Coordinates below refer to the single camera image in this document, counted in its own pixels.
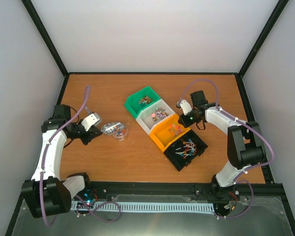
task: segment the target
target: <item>plastic container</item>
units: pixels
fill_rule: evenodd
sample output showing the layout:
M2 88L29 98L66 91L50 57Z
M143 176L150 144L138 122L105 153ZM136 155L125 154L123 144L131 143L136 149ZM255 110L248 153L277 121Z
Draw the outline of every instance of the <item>plastic container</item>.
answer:
M178 124L178 119L179 116L177 114L172 114L166 120L157 124L149 135L162 152L164 152L175 140L191 130L190 128L184 128L181 124ZM175 135L175 133L171 132L171 126L173 124L180 128L180 134Z
M140 100L145 96L148 96L152 100L152 102L150 102L149 104L140 104ZM126 100L124 106L131 113L134 119L136 119L142 110L144 110L148 106L151 106L153 103L160 99L160 96L158 96L157 93L154 92L154 90L150 86L147 86L142 90L134 93L133 95L130 95Z
M190 150L188 156L179 154L186 150L185 143L192 141L195 144L195 152L191 153ZM199 136L193 131L190 130L178 139L176 139L168 148L164 151L165 156L171 161L171 163L176 167L178 171L181 171L182 168L188 166L196 156L200 156L207 145L199 138Z
M118 141L124 141L128 134L128 128L118 121L103 125L101 131L103 134L112 135Z
M161 108L166 111L168 114L165 118L157 118L156 120L152 118L151 114L153 114L158 108ZM136 118L136 121L139 123L139 125L144 129L144 131L147 134L150 134L152 129L160 122L168 119L171 115L175 114L175 112L164 102L163 99L160 99L147 108L143 109L138 117Z

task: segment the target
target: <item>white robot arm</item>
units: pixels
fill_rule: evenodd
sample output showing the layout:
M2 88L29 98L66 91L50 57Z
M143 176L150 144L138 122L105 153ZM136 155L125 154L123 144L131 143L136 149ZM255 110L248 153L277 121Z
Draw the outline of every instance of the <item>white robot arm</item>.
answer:
M201 121L211 123L228 135L227 155L229 160L224 168L213 177L212 181L216 181L220 188L232 186L235 184L234 180L238 174L246 172L246 168L264 160L266 157L264 144L259 137L223 114L220 106L208 103L203 91L194 92L190 96L192 107L186 100L180 101L177 105L183 111L178 122L184 127ZM239 121L261 133L256 122ZM249 139L250 143L245 144L244 139Z
M70 211L71 199L78 192L82 191L89 183L89 177L86 173L77 173L67 177L65 182L60 180L60 162L62 151L67 138L80 139L84 145L87 145L92 139L102 134L96 127L101 121L96 113L89 114L78 124L70 123L61 130L49 143L50 138L64 123L71 119L70 107L66 105L57 105L54 109L53 117L45 121L41 127L43 132L43 144L41 154L31 181L23 184L21 194L27 202L29 209L35 218L42 216L41 205L39 202L39 181L43 171L44 203L46 215L55 215ZM41 169L43 156L45 155L45 168Z

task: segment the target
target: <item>small parts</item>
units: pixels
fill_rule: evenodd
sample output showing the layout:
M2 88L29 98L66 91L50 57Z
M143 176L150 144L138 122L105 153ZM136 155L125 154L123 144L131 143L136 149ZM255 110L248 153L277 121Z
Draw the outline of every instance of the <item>small parts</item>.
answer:
M147 105L153 102L153 100L149 96L145 96L144 98L141 98L138 102L139 105Z
M177 123L173 123L169 125L169 132L172 133L173 136L177 137L180 134L183 133L183 130L181 129L181 126Z
M167 117L168 113L164 109L158 107L156 111L151 114L151 116L153 121L157 121L159 118L163 119Z
M182 141L182 144L184 144L183 147L179 147L176 149L176 151L178 150L183 150L185 148L185 150L181 151L181 152L176 152L176 154L182 156L183 159L186 159L188 156L193 156L195 154L197 154L197 145L195 145L191 139L188 140L188 142L186 141Z
M102 132L104 134L113 134L119 130L122 130L124 128L124 125L120 122L111 122L108 124L105 124L102 127Z
M104 134L113 135L119 141L123 141L127 135L127 127L120 122L111 122L102 127Z
M123 137L125 136L126 132L127 132L127 129L124 127L122 130L116 131L116 133L114 133L114 136Z

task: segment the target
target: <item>metal floor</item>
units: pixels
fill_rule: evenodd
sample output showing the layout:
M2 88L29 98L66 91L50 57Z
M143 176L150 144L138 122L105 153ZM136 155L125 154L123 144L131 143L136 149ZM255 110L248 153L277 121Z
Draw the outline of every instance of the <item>metal floor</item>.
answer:
M239 202L232 215L246 206ZM98 212L114 218L114 212ZM34 219L23 203L14 236L289 236L292 235L283 205L278 198L255 199L244 216L233 220L217 220L215 216L198 213L122 213L114 223L103 223L92 216L76 217L71 211L58 216L47 228L42 219Z

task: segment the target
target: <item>gray wall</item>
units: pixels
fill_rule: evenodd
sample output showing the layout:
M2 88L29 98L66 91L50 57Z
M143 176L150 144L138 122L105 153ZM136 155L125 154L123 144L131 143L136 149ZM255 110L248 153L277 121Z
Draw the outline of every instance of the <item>gray wall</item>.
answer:
M0 0L0 236L41 147L62 75L20 0Z
M238 72L277 0L33 0L69 71Z
M262 133L276 154L271 165L295 217L295 0L286 6L244 76Z

